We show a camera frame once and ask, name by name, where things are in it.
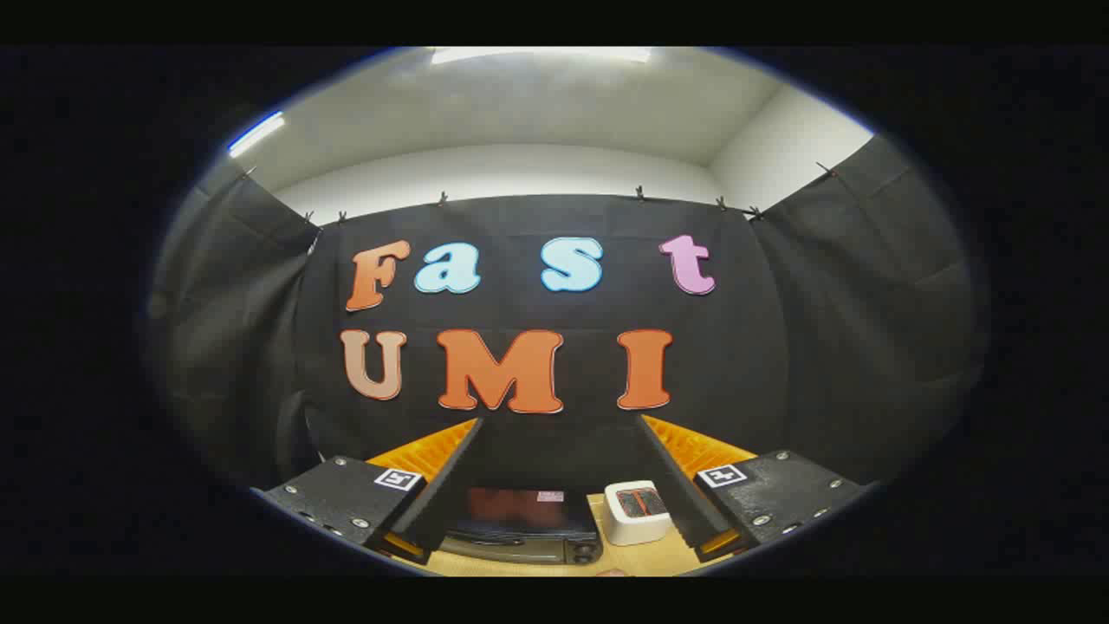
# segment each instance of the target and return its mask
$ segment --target white wall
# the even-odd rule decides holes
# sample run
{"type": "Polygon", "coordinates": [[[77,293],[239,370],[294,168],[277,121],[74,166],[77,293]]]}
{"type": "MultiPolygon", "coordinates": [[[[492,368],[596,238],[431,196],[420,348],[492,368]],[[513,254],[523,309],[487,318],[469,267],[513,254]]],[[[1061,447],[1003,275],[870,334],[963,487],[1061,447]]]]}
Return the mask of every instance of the white wall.
{"type": "Polygon", "coordinates": [[[873,133],[783,84],[710,165],[733,207],[766,209],[855,153],[873,133]]]}
{"type": "Polygon", "coordinates": [[[274,193],[317,225],[370,212],[498,195],[617,194],[715,203],[724,194],[702,166],[630,152],[562,145],[479,145],[357,164],[274,193]]]}

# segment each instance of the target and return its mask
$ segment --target pink letter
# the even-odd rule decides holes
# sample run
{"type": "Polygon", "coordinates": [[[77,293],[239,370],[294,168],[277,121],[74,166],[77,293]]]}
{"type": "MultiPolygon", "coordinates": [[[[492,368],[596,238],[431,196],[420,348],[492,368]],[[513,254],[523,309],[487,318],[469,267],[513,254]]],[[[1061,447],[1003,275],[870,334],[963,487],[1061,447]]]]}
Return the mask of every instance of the pink letter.
{"type": "Polygon", "coordinates": [[[698,257],[709,257],[709,249],[693,244],[693,237],[682,234],[659,245],[659,250],[670,255],[678,287],[690,294],[709,294],[716,286],[712,277],[701,275],[698,257]]]}

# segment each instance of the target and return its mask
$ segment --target orange letter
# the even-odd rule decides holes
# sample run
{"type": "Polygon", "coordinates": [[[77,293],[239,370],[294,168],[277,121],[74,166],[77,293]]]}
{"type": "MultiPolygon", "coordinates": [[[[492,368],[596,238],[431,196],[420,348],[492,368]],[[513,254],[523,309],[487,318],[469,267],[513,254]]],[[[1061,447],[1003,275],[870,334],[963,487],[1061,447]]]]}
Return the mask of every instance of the orange letter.
{"type": "Polygon", "coordinates": [[[472,330],[447,330],[439,334],[438,344],[447,350],[447,393],[439,398],[444,408],[477,408],[477,400],[470,397],[472,382],[486,408],[496,410],[516,383],[509,410],[518,415],[562,411],[562,402],[554,397],[554,351],[562,347],[560,335],[542,330],[523,333],[516,337],[500,364],[472,330]]]}
{"type": "Polygon", "coordinates": [[[662,389],[662,352],[673,341],[662,330],[635,330],[617,338],[628,351],[628,389],[617,406],[624,410],[650,410],[670,403],[670,393],[662,389]]]}
{"type": "Polygon", "coordinates": [[[381,282],[383,288],[387,287],[393,283],[397,268],[397,260],[390,256],[404,259],[410,250],[408,241],[397,241],[357,253],[354,256],[354,291],[347,300],[347,311],[366,309],[381,303],[385,296],[377,291],[377,282],[381,282]]]}
{"type": "Polygon", "coordinates": [[[381,346],[381,368],[385,375],[380,383],[366,376],[366,344],[369,335],[358,330],[346,330],[339,335],[343,341],[343,360],[346,362],[347,381],[364,397],[388,401],[400,395],[400,346],[408,337],[400,333],[378,333],[377,344],[381,346]]]}

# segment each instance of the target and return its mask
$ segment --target letter m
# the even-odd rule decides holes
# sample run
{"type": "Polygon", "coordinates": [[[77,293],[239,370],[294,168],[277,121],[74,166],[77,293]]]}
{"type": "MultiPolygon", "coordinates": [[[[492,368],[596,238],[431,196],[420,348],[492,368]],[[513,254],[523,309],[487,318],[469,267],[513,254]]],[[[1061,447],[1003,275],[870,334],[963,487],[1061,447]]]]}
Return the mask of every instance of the letter m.
{"type": "Polygon", "coordinates": [[[447,351],[447,392],[439,405],[448,410],[472,410],[470,385],[489,410],[500,408],[508,390],[516,385],[516,396],[508,409],[519,415],[554,415],[562,402],[554,397],[554,351],[562,337],[532,330],[520,334],[497,362],[481,337],[472,330],[447,330],[437,341],[447,351]]]}

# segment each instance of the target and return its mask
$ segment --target black fabric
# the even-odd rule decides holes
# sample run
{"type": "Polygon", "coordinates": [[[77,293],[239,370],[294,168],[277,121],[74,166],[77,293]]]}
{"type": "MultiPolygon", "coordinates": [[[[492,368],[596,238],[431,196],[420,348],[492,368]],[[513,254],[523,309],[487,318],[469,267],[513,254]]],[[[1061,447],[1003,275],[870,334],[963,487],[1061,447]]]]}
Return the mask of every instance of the black fabric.
{"type": "MultiPolygon", "coordinates": [[[[323,227],[302,282],[297,359],[302,365],[309,429],[325,456],[370,458],[420,437],[487,417],[465,461],[501,487],[600,492],[642,479],[658,454],[638,433],[640,411],[617,407],[627,379],[617,337],[638,329],[673,336],[665,352],[664,388],[671,402],[644,410],[760,452],[781,446],[785,409],[785,331],[773,276],[751,226],[736,211],[678,201],[601,195],[505,196],[445,206],[413,206],[323,227]],[[674,283],[659,245],[681,234],[710,249],[702,260],[716,287],[690,295],[674,283]],[[603,277],[589,291],[550,291],[540,282],[543,243],[590,236],[603,246],[603,277]],[[397,262],[384,301],[348,314],[352,257],[407,239],[411,254],[397,262]],[[427,294],[413,285],[423,256],[448,242],[478,247],[481,283],[466,294],[427,294]],[[339,333],[400,331],[403,389],[391,401],[358,395],[347,381],[339,333]],[[472,329],[502,358],[521,331],[563,336],[554,385],[564,410],[517,415],[507,401],[490,412],[438,406],[446,354],[440,331],[472,329]]],[[[380,348],[367,347],[366,370],[380,379],[380,348]]]]}
{"type": "Polygon", "coordinates": [[[157,263],[154,378],[196,450],[243,485],[311,467],[292,330],[317,231],[224,160],[189,193],[157,263]]]}
{"type": "Polygon", "coordinates": [[[835,172],[752,224],[788,329],[784,446],[867,483],[960,416],[987,349],[988,287],[949,206],[889,142],[835,172]]]}

